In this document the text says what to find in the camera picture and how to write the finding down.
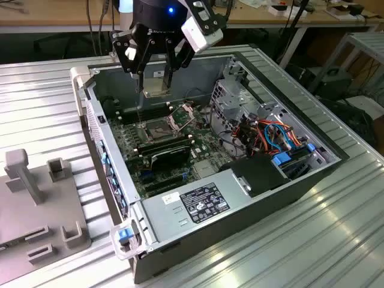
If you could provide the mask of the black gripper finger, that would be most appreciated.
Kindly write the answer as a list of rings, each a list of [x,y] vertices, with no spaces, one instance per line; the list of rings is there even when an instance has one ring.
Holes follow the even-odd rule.
[[[122,69],[136,81],[136,89],[143,90],[144,69],[150,60],[149,29],[141,23],[131,31],[112,31],[110,39]]]
[[[192,46],[181,32],[166,34],[166,67],[163,87],[171,87],[173,73],[180,68],[187,68],[195,54]]]

